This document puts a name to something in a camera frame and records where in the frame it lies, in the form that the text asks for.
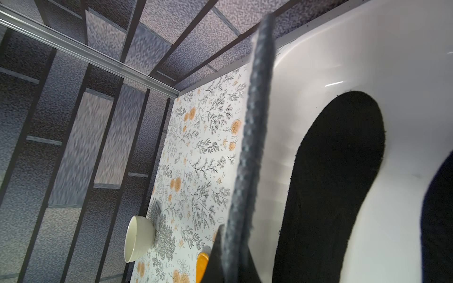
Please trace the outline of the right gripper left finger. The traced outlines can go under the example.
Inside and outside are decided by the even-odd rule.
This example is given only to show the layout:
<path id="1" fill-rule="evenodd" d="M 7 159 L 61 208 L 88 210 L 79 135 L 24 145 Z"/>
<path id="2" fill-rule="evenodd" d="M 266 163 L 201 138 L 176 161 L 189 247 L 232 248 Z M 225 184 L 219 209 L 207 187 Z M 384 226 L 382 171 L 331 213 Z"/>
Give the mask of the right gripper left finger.
<path id="1" fill-rule="evenodd" d="M 215 241 L 212 247 L 212 251 L 207 263 L 204 276 L 202 277 L 201 283 L 223 283 L 223 270 L 222 270 L 222 233 L 224 232 L 225 225 L 220 225 L 215 237 Z"/>

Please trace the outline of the grey felt insole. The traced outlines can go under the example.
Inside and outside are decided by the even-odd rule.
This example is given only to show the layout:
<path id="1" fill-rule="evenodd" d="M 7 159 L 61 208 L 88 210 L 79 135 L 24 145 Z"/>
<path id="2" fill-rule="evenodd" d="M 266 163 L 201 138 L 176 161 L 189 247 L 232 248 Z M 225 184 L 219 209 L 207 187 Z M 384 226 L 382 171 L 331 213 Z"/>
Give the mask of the grey felt insole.
<path id="1" fill-rule="evenodd" d="M 255 211 L 257 186 L 267 134 L 271 80 L 276 57 L 275 17 L 260 22 L 251 59 L 244 134 L 228 222 L 221 245 L 224 282 L 236 283 L 248 264 L 248 242 Z"/>

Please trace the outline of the black insole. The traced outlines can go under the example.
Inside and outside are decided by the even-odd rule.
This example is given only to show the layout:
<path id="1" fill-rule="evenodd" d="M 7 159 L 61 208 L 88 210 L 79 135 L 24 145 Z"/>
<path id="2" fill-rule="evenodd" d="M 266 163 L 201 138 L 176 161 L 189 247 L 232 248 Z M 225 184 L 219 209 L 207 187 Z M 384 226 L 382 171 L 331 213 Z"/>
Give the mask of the black insole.
<path id="1" fill-rule="evenodd" d="M 357 215 L 381 167 L 385 130 L 363 92 L 333 99 L 296 154 L 272 281 L 337 283 Z"/>
<path id="2" fill-rule="evenodd" d="M 453 281 L 453 156 L 429 185 L 421 215 L 422 281 Z"/>

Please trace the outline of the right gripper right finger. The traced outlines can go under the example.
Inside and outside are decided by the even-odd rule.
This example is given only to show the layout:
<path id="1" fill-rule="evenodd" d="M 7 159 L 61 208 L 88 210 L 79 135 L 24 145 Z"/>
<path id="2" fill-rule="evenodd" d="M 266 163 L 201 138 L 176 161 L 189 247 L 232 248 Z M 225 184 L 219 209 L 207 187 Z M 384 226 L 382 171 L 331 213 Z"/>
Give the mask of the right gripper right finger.
<path id="1" fill-rule="evenodd" d="M 250 249 L 245 245 L 239 246 L 238 282 L 261 283 Z"/>

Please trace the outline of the orange insole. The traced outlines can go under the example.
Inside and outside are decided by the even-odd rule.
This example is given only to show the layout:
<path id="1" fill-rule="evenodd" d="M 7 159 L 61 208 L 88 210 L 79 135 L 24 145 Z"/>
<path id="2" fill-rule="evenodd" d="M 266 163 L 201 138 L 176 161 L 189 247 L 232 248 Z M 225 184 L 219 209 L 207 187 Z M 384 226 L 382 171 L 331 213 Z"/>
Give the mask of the orange insole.
<path id="1" fill-rule="evenodd" d="M 210 255 L 206 252 L 200 252 L 197 256 L 196 264 L 196 283 L 201 283 L 206 271 Z"/>

